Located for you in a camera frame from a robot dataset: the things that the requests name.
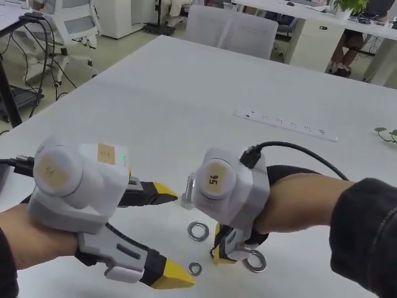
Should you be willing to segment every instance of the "cable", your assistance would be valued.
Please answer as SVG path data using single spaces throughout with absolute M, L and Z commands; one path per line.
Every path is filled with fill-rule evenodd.
M 65 76 L 65 78 L 72 84 L 72 86 L 73 86 L 75 89 L 77 89 L 76 84 L 74 84 L 74 83 L 72 82 L 72 80 L 68 77 L 68 75 L 65 73 L 65 71 L 63 70 L 63 68 L 60 66 L 60 64 L 55 60 L 55 35 L 54 35 L 54 30 L 52 29 L 50 23 L 49 23 L 46 19 L 44 19 L 44 21 L 48 24 L 48 26 L 50 26 L 51 34 L 52 34 L 52 39 L 53 39 L 53 53 L 52 53 L 51 65 L 50 65 L 50 68 L 51 68 L 51 75 L 52 75 L 52 77 L 53 77 L 53 80 L 54 80 L 54 82 L 56 82 L 56 79 L 55 79 L 55 77 L 54 77 L 54 75 L 53 75 L 53 72 L 52 72 L 53 63 L 55 62 L 55 64 L 58 65 L 58 68 L 61 70 L 61 72 L 62 72 L 63 75 Z M 33 38 L 36 40 L 36 42 L 38 43 L 38 45 L 40 46 L 40 48 L 42 48 L 42 50 L 45 51 L 44 48 L 43 48 L 43 46 L 41 45 L 41 43 L 38 41 L 37 37 L 34 36 L 33 33 L 32 33 L 29 29 L 27 29 L 27 30 L 28 30 L 29 33 L 33 36 Z
M 60 95 L 56 94 L 55 101 L 58 101 L 62 95 L 69 94 L 68 92 L 62 92 Z
M 45 53 L 45 49 L 43 48 L 43 46 L 41 45 L 41 43 L 40 43 L 40 41 L 37 39 L 37 37 L 34 36 L 34 34 L 32 33 L 32 31 L 30 31 L 28 27 L 25 26 L 25 29 L 31 34 L 31 36 L 35 39 L 35 41 L 38 43 L 38 45 L 40 46 L 40 48 L 42 48 L 43 52 Z M 53 52 L 53 57 L 54 57 L 54 56 L 55 56 L 55 45 L 54 45 L 54 44 L 53 44 L 52 52 Z M 52 76 L 52 78 L 53 78 L 53 81 L 56 81 L 56 80 L 55 80 L 55 76 L 54 76 L 54 72 L 53 72 L 53 70 L 52 70 L 53 60 L 54 60 L 54 59 L 52 58 L 51 65 L 50 65 L 49 67 L 50 67 L 51 76 Z
M 342 180 L 346 180 L 346 181 L 349 180 L 341 171 L 339 171 L 334 165 L 332 165 L 330 162 L 328 162 L 321 156 L 315 154 L 314 152 L 310 151 L 309 149 L 306 149 L 306 148 L 301 147 L 296 144 L 287 143 L 287 142 L 278 142 L 278 141 L 265 142 L 265 143 L 253 146 L 243 153 L 243 155 L 240 158 L 240 162 L 242 164 L 244 164 L 245 166 L 247 166 L 248 168 L 253 169 L 255 167 L 256 163 L 261 158 L 262 149 L 266 148 L 266 147 L 273 147 L 273 146 L 287 147 L 287 148 L 301 151 L 301 152 L 309 155 L 310 157 L 313 157 L 314 159 L 318 160 L 320 163 L 324 164 L 325 166 L 327 166 L 329 169 L 331 169 L 333 172 L 335 172 Z
M 38 103 L 40 102 L 40 95 L 41 95 L 41 93 L 42 93 L 43 82 L 44 82 L 44 76 L 45 76 L 45 69 L 46 69 L 46 67 L 47 67 L 47 59 L 48 59 L 48 36 L 47 36 L 47 30 L 46 30 L 45 26 L 44 26 L 39 20 L 37 20 L 37 21 L 34 22 L 34 23 L 37 23 L 37 24 L 41 25 L 42 28 L 43 28 L 43 31 L 44 31 L 44 38 L 45 38 L 45 56 L 44 56 L 44 63 L 43 63 L 43 73 L 42 73 L 42 77 L 41 77 L 41 79 L 40 79 L 40 85 L 39 85 L 39 87 L 38 87 L 38 94 L 37 94 L 37 97 L 36 97 L 36 101 L 34 102 L 33 108 L 32 108 L 32 110 L 30 111 L 29 118 L 32 118 L 32 117 L 33 117 L 33 115 L 34 115 L 34 113 L 35 113 L 35 111 L 36 111 L 36 108 L 37 108 L 37 106 L 38 106 Z
M 0 160 L 0 165 L 9 165 L 9 166 L 15 166 L 16 162 L 13 161 L 12 159 L 8 160 Z
M 27 82 L 27 80 L 26 80 L 26 78 L 27 78 L 27 71 L 28 71 L 28 68 L 29 68 L 29 63 L 28 63 L 28 61 L 27 61 L 27 55 L 26 55 L 24 49 L 23 49 L 23 48 L 19 45 L 19 43 L 15 40 L 13 34 L 14 34 L 14 33 L 11 33 L 11 39 L 16 43 L 16 45 L 20 48 L 20 50 L 22 51 L 22 53 L 25 55 L 25 62 L 26 62 L 26 74 L 25 74 L 25 78 L 24 78 L 25 84 L 28 85 L 28 86 L 30 87 L 30 90 L 34 90 L 35 93 L 38 94 L 38 92 L 36 91 L 36 88 L 32 87 L 32 85 L 29 84 L 29 83 Z
M 6 49 L 0 53 L 0 56 L 1 56 L 1 55 L 4 55 L 4 53 L 7 52 L 8 47 L 10 46 L 10 41 L 11 41 L 11 34 L 10 34 L 10 37 L 8 38 L 8 42 L 7 42 Z

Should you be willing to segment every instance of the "white chair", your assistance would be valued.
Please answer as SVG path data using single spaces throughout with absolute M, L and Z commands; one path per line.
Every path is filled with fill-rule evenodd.
M 210 6 L 192 6 L 185 39 L 269 59 L 278 26 L 262 17 Z
M 83 44 L 90 48 L 96 48 L 97 36 L 101 34 L 101 28 L 92 4 L 92 0 L 57 0 L 53 14 L 44 13 L 43 16 L 51 24 L 54 31 L 54 38 L 47 23 L 43 24 L 47 28 L 47 37 L 50 43 L 49 53 L 52 53 L 52 46 L 55 45 L 59 53 L 55 53 L 53 59 L 57 63 L 53 63 L 55 70 L 54 86 L 58 87 L 62 83 L 62 77 L 67 64 L 71 62 L 79 63 L 88 67 L 92 71 L 92 76 L 98 74 L 94 68 L 92 59 L 88 56 L 69 55 L 68 48 L 70 46 Z M 35 38 L 41 42 L 45 41 L 45 33 L 41 26 L 33 24 L 28 26 L 34 37 L 28 31 L 25 31 L 31 40 Z M 27 80 L 41 74 L 40 68 L 31 68 L 27 72 Z

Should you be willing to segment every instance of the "metal washer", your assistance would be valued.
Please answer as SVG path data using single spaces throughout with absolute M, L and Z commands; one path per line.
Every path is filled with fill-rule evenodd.
M 203 266 L 201 266 L 198 262 L 193 262 L 189 265 L 189 273 L 193 276 L 199 276 L 203 271 Z
M 193 233 L 193 228 L 194 227 L 202 227 L 204 229 L 204 235 L 202 236 L 197 236 Z M 192 222 L 188 227 L 187 227 L 187 233 L 189 234 L 189 237 L 193 239 L 194 241 L 197 242 L 203 242 L 205 239 L 208 238 L 210 235 L 210 229 L 208 225 L 206 225 L 203 222 Z
M 257 258 L 261 262 L 261 265 L 259 267 L 254 267 L 253 265 L 251 265 L 249 263 L 248 259 L 245 259 L 245 260 L 243 260 L 243 264 L 244 264 L 245 268 L 247 268 L 248 270 L 250 270 L 250 272 L 253 272 L 253 273 L 261 273 L 261 272 L 265 271 L 265 269 L 267 267 L 265 256 L 257 250 L 251 250 L 251 253 L 254 256 L 257 256 Z

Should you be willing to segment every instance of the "printed number 56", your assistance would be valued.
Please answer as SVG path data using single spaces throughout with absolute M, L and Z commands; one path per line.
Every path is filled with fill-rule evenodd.
M 218 185 L 218 176 L 210 176 L 210 180 L 209 180 L 209 183 L 210 184 L 212 184 L 212 185 Z

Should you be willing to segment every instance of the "drawer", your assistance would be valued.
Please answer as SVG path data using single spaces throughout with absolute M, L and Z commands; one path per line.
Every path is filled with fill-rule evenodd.
M 344 32 L 343 27 L 329 25 L 317 20 L 306 20 L 301 31 L 302 35 L 321 38 L 340 38 Z

